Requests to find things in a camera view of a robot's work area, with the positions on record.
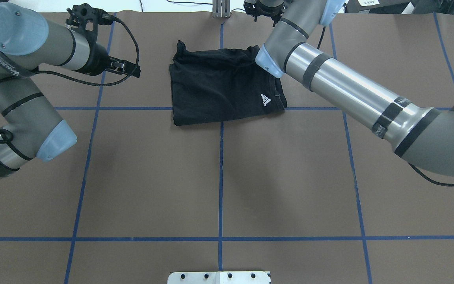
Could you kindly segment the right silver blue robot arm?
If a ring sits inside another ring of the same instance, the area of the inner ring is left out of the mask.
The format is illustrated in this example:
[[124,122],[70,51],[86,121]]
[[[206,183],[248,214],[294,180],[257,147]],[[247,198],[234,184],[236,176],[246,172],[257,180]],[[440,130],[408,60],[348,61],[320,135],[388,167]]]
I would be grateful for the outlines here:
[[256,63],[276,78],[288,74],[387,140],[395,155],[429,172],[454,177],[454,106],[443,112],[409,99],[312,47],[307,40],[328,26],[342,0],[245,0],[253,17],[267,16],[275,28]]

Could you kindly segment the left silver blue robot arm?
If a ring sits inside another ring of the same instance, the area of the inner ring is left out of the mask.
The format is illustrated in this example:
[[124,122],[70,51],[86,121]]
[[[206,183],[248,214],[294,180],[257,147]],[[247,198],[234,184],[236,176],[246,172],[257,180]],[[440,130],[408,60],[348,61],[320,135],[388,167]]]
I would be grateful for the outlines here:
[[105,71],[122,75],[115,86],[130,76],[140,76],[138,62],[118,59],[97,42],[99,25],[117,22],[108,12],[87,3],[68,9],[69,18],[60,25],[40,13],[0,2],[0,115],[7,125],[0,128],[0,179],[38,158],[48,162],[70,149],[77,136],[68,122],[32,80],[47,74],[87,86],[107,87],[48,70],[41,64],[96,76]]

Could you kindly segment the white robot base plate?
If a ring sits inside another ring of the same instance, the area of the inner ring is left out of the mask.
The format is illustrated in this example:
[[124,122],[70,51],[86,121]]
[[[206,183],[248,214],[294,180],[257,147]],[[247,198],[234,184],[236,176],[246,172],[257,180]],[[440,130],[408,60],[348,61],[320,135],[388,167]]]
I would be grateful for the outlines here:
[[266,271],[198,271],[175,272],[168,284],[270,284],[272,278]]

